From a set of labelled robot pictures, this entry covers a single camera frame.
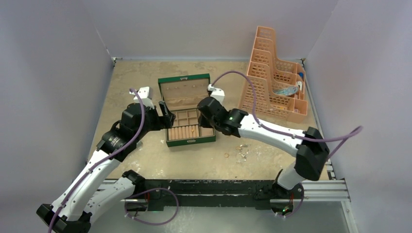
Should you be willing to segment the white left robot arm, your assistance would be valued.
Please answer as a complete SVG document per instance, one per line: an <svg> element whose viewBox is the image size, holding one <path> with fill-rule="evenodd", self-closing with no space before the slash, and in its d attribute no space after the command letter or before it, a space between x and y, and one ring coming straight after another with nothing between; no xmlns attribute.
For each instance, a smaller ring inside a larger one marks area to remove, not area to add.
<svg viewBox="0 0 412 233"><path fill-rule="evenodd" d="M151 192L161 193L161 186L129 170L110 187L95 194L106 177L137 148L138 142L151 131L170 129L175 120L164 101L159 107L150 100L129 104L121 119L103 134L92 157L64 193L51 204L42 204L37 215L52 233L86 233L93 223L113 204L124 199L138 199Z"/></svg>

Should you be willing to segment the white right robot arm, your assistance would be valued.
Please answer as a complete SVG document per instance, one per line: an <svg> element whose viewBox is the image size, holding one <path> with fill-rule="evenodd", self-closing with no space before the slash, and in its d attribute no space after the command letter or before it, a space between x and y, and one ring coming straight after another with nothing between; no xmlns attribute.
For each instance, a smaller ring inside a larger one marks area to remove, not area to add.
<svg viewBox="0 0 412 233"><path fill-rule="evenodd" d="M206 97L197 105L199 123L214 128L224 135L244 137L274 146L295 158L286 169L279 172L273 192L283 198L304 180L318 181L329 156L329 148L322 142L320 132L313 127L307 130L285 128L259 121L240 109L226 110L213 97Z"/></svg>

